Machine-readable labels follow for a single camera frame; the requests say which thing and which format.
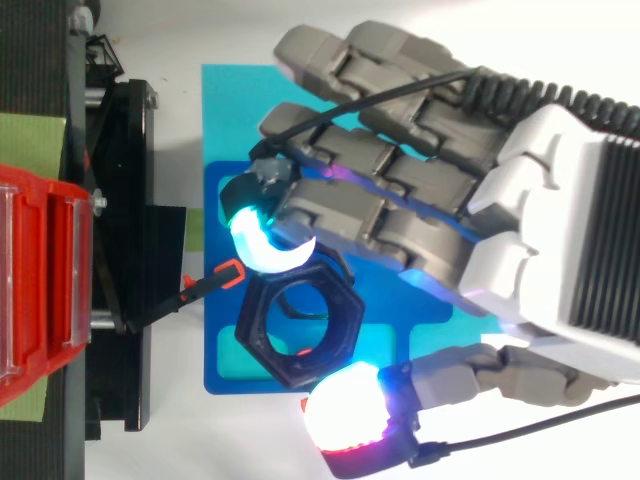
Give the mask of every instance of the blue mat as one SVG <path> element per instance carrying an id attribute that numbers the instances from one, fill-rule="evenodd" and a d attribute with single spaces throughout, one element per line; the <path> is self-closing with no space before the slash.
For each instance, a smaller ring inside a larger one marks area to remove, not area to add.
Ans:
<path id="1" fill-rule="evenodd" d="M 229 179 L 244 171 L 247 153 L 260 139 L 257 126 L 282 102 L 316 110 L 331 104 L 318 100 L 286 80 L 275 67 L 205 65 L 202 70 L 202 113 L 205 205 L 205 271 L 235 256 L 224 226 L 218 194 Z M 357 125 L 355 116 L 337 123 Z M 495 318 L 468 316 L 425 294 L 395 274 L 358 258 L 347 258 L 356 277 L 356 290 L 367 305 L 354 360 L 384 367 L 448 346 L 480 341 L 483 333 L 500 331 Z M 216 292 L 205 301 L 204 384 L 215 394 L 285 391 L 234 338 L 247 282 Z M 323 300 L 310 287 L 289 295 L 293 306 L 319 312 Z M 295 354 L 322 339 L 323 321 L 291 320 L 274 307 L 268 332 L 274 347 Z"/>

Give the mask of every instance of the red plastic container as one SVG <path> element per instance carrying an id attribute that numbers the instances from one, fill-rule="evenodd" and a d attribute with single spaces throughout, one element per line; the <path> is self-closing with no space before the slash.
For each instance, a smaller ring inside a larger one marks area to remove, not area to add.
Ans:
<path id="1" fill-rule="evenodd" d="M 0 165 L 0 406 L 89 339 L 91 213 L 83 189 Z"/>

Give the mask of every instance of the metal rod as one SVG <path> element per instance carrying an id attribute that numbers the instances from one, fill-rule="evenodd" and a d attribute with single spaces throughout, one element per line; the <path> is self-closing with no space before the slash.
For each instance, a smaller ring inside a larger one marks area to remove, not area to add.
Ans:
<path id="1" fill-rule="evenodd" d="M 92 330 L 112 330 L 115 323 L 109 310 L 92 310 L 91 311 L 91 329 Z"/>
<path id="2" fill-rule="evenodd" d="M 99 108 L 104 97 L 104 88 L 87 88 L 84 91 L 84 106 L 87 108 Z"/>

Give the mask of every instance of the bolt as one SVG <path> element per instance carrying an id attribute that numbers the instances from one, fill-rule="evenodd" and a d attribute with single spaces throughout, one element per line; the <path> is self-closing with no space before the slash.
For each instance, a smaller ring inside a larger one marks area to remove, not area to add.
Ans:
<path id="1" fill-rule="evenodd" d="M 91 195 L 91 206 L 93 207 L 93 214 L 99 217 L 102 214 L 102 210 L 107 208 L 107 199 L 102 196 L 102 191 L 97 188 L 93 195 Z"/>
<path id="2" fill-rule="evenodd" d="M 69 30 L 76 35 L 89 37 L 93 34 L 93 15 L 86 6 L 77 6 L 69 15 Z"/>
<path id="3" fill-rule="evenodd" d="M 158 99 L 158 93 L 157 92 L 149 92 L 147 94 L 147 108 L 150 108 L 151 110 L 157 110 L 158 107 L 160 106 L 159 103 L 159 99 Z"/>

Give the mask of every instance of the coiled cable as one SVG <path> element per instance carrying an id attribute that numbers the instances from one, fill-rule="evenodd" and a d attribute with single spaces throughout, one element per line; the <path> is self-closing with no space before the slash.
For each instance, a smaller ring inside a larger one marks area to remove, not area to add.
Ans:
<path id="1" fill-rule="evenodd" d="M 640 107 L 584 90 L 574 95 L 572 87 L 555 83 L 476 71 L 467 80 L 461 107 L 466 113 L 482 112 L 512 127 L 551 103 L 563 106 L 594 130 L 640 140 Z"/>

